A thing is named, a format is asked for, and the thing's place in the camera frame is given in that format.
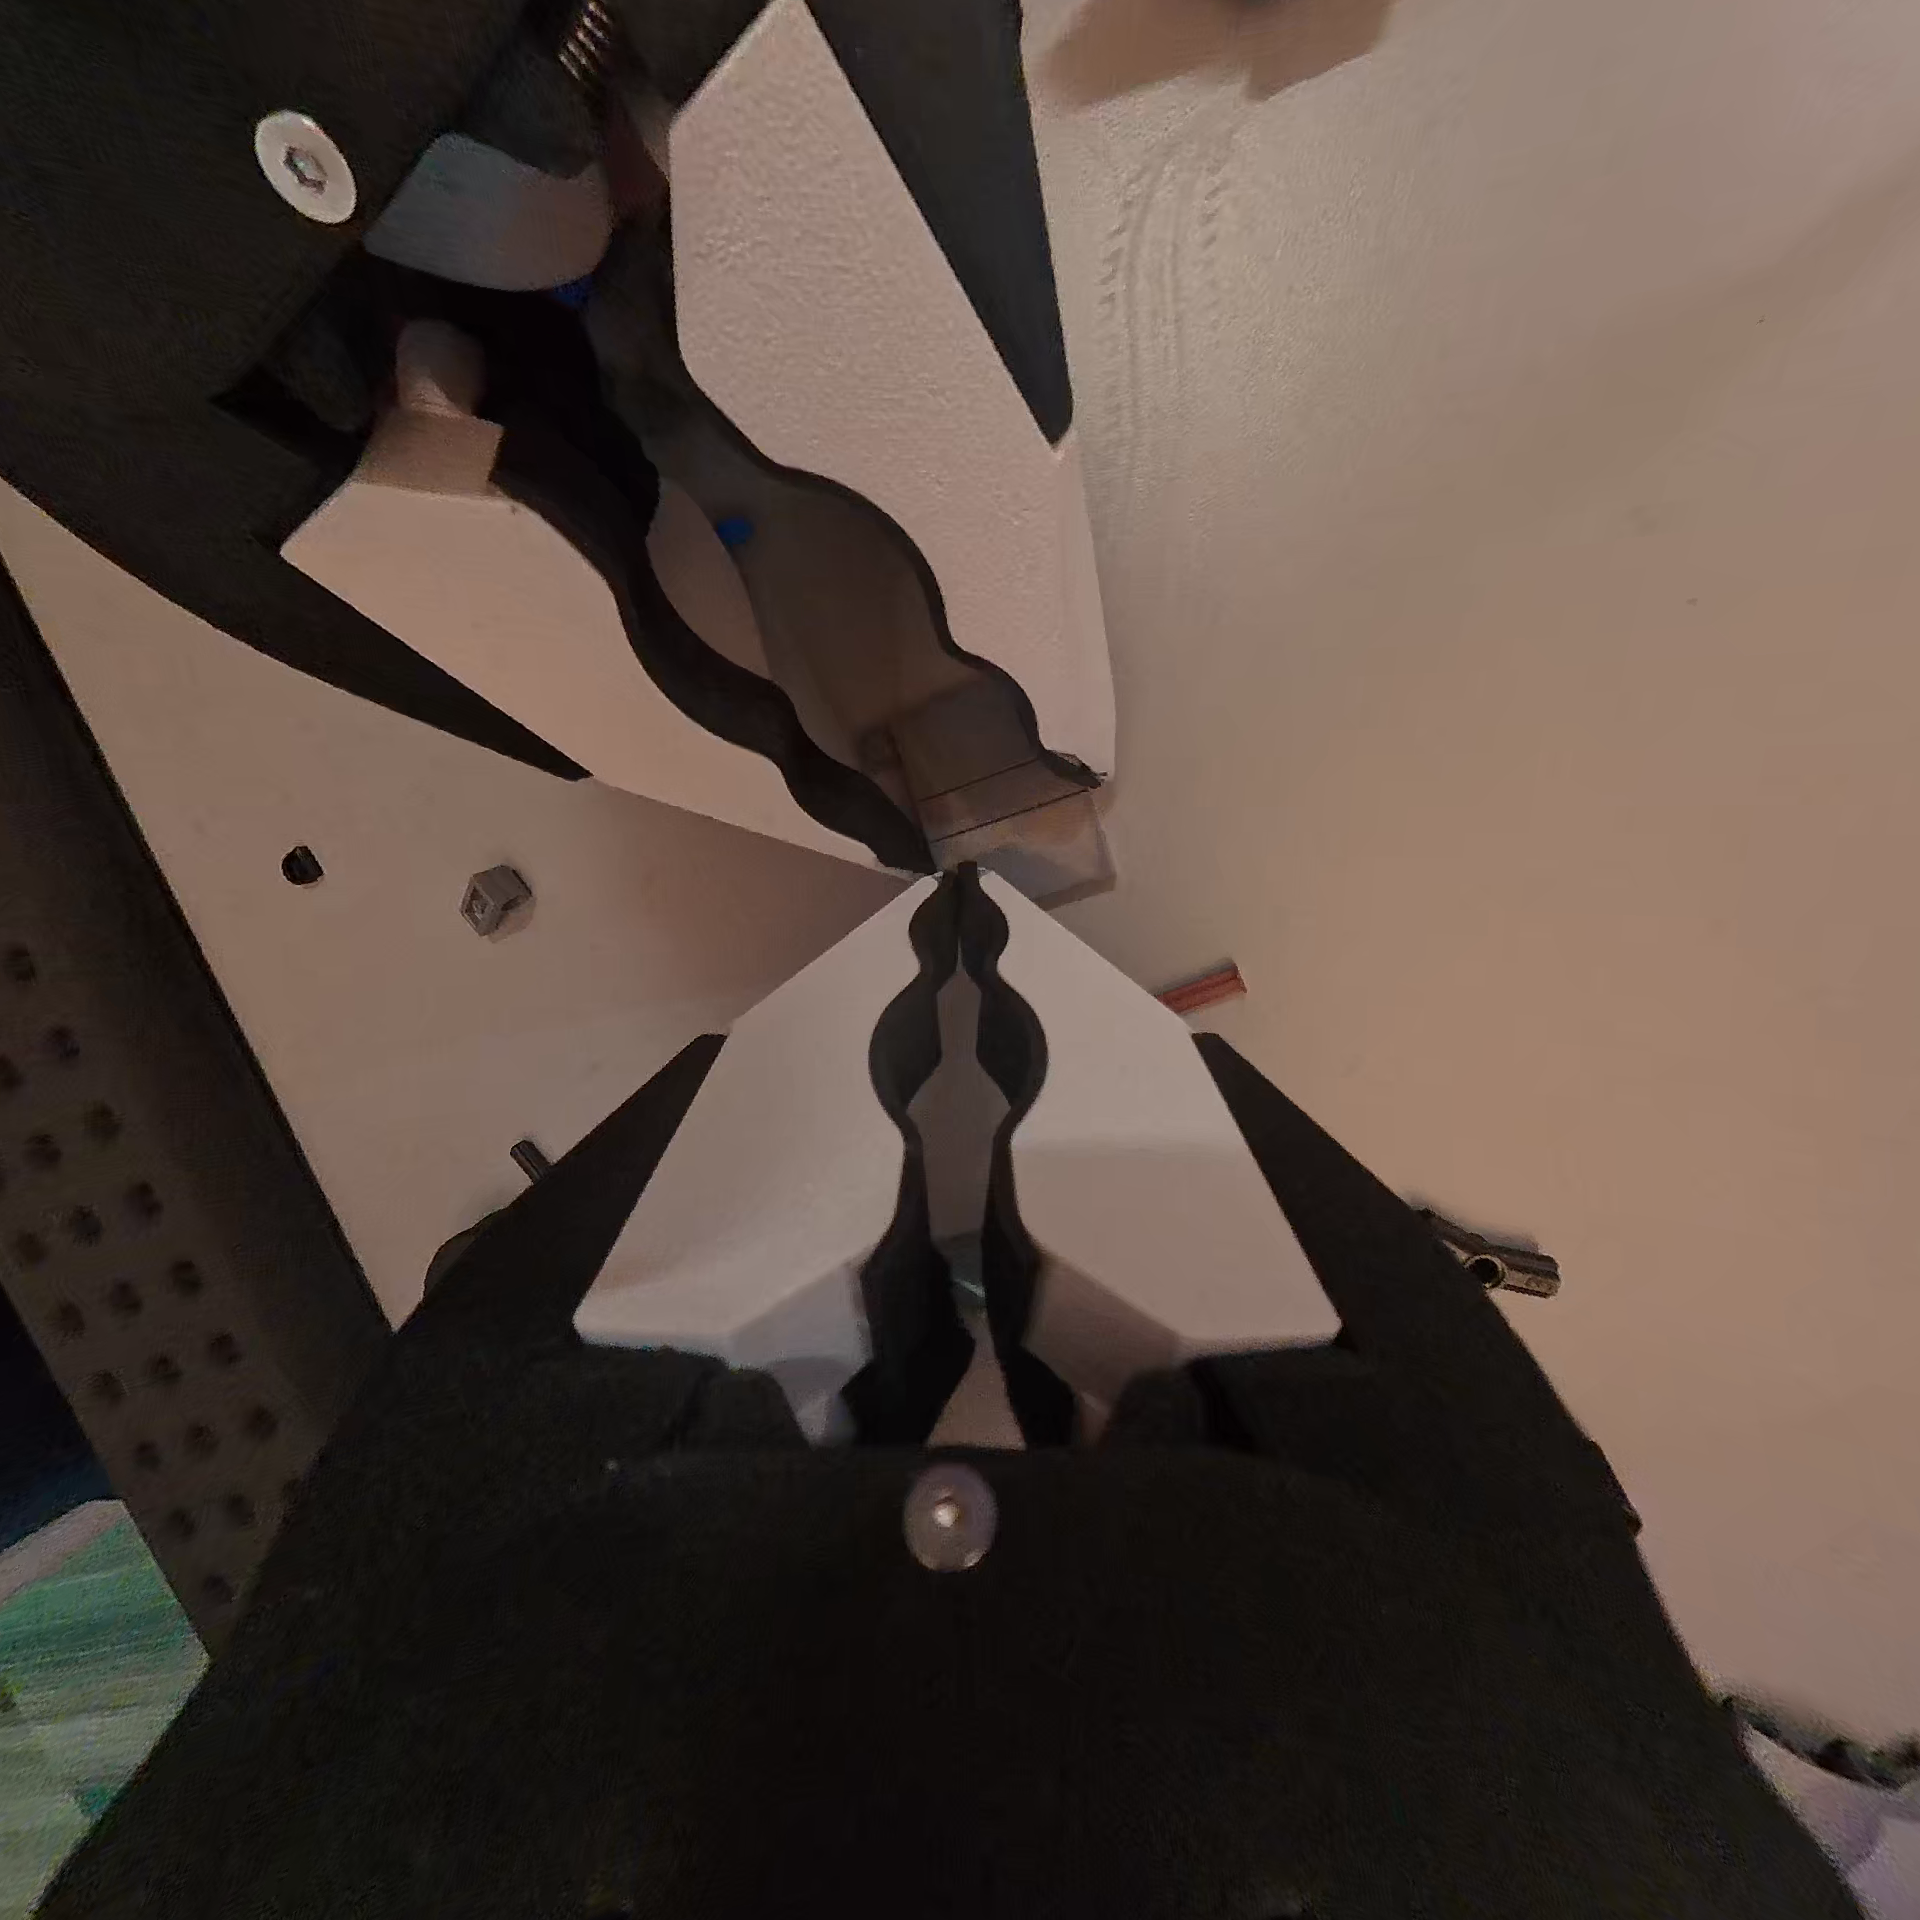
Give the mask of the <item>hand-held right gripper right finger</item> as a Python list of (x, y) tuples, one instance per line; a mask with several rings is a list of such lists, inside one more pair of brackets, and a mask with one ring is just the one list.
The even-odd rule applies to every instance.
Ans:
[(1011, 883), (953, 878), (975, 1055), (1004, 1097), (980, 1284), (1025, 1446), (1084, 1441), (1138, 1376), (1340, 1329), (1199, 1034)]

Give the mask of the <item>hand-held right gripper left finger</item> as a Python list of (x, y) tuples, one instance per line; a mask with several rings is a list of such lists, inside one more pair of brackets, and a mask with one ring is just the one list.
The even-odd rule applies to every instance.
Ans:
[(960, 906), (924, 878), (731, 1024), (575, 1313), (587, 1345), (763, 1373), (811, 1441), (930, 1436), (972, 1361), (911, 1111)]

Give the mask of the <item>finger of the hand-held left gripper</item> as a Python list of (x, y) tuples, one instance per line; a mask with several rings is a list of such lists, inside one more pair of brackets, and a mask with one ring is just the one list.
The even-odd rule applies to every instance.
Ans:
[(933, 624), (1113, 773), (1115, 703), (1012, 4), (698, 6), (666, 131), (679, 349), (773, 468), (867, 500)]
[(575, 323), (490, 351), (401, 323), (391, 401), (280, 557), (603, 786), (887, 872), (924, 830), (768, 645), (706, 513)]

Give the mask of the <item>pile of dark lego pieces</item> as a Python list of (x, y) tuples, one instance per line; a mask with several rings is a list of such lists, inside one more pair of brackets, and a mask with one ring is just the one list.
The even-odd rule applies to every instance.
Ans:
[(1560, 1264), (1527, 1241), (1493, 1237), (1449, 1220), (1434, 1208), (1417, 1208), (1434, 1241), (1482, 1286), (1526, 1299), (1549, 1301), (1562, 1284)]

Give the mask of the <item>dark grey wide lego tile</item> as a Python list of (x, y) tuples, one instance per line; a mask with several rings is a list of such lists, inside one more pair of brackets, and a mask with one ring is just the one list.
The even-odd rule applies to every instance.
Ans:
[(1003, 686), (972, 680), (900, 710), (858, 732), (855, 753), (938, 869), (972, 861), (1045, 909), (1115, 885), (1095, 796), (1043, 759)]

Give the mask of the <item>black perforated panel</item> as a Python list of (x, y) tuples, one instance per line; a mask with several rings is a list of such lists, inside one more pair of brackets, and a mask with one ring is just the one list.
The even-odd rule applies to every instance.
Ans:
[(11, 577), (2, 1257), (216, 1654), (387, 1323)]

